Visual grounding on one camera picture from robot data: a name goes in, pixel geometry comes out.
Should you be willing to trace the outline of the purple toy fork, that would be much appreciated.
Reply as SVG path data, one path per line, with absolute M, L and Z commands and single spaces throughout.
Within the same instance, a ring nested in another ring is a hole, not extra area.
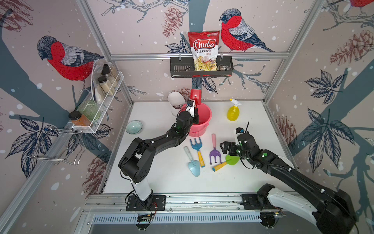
M 216 135 L 212 134 L 211 136 L 212 136 L 213 150 L 209 153 L 209 162 L 210 162 L 210 165 L 212 165 L 212 160 L 214 160 L 215 163 L 217 163 L 217 161 L 219 161 L 219 163 L 222 163 L 221 154 L 217 150 Z

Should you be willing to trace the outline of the green toy spade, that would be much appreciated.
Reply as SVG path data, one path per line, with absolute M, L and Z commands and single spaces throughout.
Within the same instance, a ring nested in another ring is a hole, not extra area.
M 216 172 L 216 171 L 220 170 L 221 168 L 223 168 L 223 167 L 226 166 L 226 165 L 231 165 L 231 166 L 236 165 L 236 164 L 239 162 L 239 160 L 240 160 L 240 157 L 238 157 L 238 156 L 230 156 L 230 155 L 226 155 L 226 160 L 225 160 L 225 162 L 223 162 L 223 163 L 221 163 L 221 164 L 218 164 L 218 165 L 214 166 L 214 167 L 212 168 L 212 170 L 213 170 L 214 172 Z

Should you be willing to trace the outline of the red toy shovel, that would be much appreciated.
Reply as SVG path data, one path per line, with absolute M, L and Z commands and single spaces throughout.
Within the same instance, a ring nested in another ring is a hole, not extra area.
M 192 89 L 190 99 L 195 101 L 196 105 L 200 105 L 202 102 L 202 91 L 201 89 Z

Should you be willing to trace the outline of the blue toy rake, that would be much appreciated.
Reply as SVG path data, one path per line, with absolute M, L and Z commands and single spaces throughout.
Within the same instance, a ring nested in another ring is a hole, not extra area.
M 204 160 L 203 160 L 203 157 L 202 157 L 202 153 L 200 151 L 200 149 L 202 148 L 201 138 L 199 137 L 199 142 L 197 142 L 197 140 L 194 139 L 194 143 L 192 142 L 192 140 L 190 140 L 190 143 L 191 143 L 192 148 L 194 150 L 196 150 L 197 153 L 198 153 L 200 167 L 204 168 L 205 167 L 205 163 L 204 163 Z

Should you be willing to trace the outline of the yellow spray bottle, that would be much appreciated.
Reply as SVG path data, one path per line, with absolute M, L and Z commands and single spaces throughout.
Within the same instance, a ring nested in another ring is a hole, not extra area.
M 233 106 L 229 108 L 227 118 L 229 121 L 236 121 L 240 115 L 239 106 L 242 104 L 233 98 L 231 98 L 230 101 L 233 103 Z

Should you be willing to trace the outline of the light blue toy trowel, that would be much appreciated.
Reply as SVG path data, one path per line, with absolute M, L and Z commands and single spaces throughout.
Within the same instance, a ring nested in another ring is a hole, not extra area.
M 188 163 L 188 167 L 189 167 L 191 173 L 195 177 L 199 177 L 200 176 L 200 163 L 199 163 L 199 161 L 193 159 L 192 154 L 191 154 L 191 152 L 190 152 L 190 150 L 187 146 L 184 147 L 184 151 L 185 151 L 185 153 L 187 154 L 187 156 L 190 160 L 190 162 Z

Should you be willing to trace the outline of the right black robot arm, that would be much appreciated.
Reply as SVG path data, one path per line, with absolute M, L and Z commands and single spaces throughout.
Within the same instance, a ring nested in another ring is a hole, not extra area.
M 294 196 L 267 183 L 257 191 L 255 204 L 261 209 L 286 209 L 315 225 L 323 234 L 348 234 L 356 227 L 353 203 L 345 191 L 335 192 L 322 186 L 293 169 L 273 152 L 260 149 L 248 131 L 238 128 L 236 141 L 222 142 L 220 148 L 224 154 L 246 160 L 298 193 Z

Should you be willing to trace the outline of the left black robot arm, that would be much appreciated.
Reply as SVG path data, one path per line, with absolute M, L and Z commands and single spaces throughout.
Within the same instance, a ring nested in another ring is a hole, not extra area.
M 146 177 L 154 157 L 166 149 L 183 143 L 193 124 L 199 123 L 198 107 L 188 104 L 176 117 L 176 123 L 164 134 L 156 138 L 143 140 L 135 138 L 121 158 L 120 172 L 130 178 L 135 196 L 143 203 L 152 201 L 153 191 Z

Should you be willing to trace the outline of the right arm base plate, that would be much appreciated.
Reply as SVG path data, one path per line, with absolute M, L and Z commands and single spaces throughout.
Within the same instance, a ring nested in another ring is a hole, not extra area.
M 257 194 L 241 194 L 242 202 L 240 203 L 245 210 L 275 210 L 276 208 L 270 203 L 267 197 Z

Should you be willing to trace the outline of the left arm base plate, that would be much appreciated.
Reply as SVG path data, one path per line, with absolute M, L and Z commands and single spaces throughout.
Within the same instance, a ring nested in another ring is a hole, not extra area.
M 140 200 L 136 195 L 127 198 L 126 211 L 164 211 L 166 204 L 165 195 L 152 195 L 145 201 Z

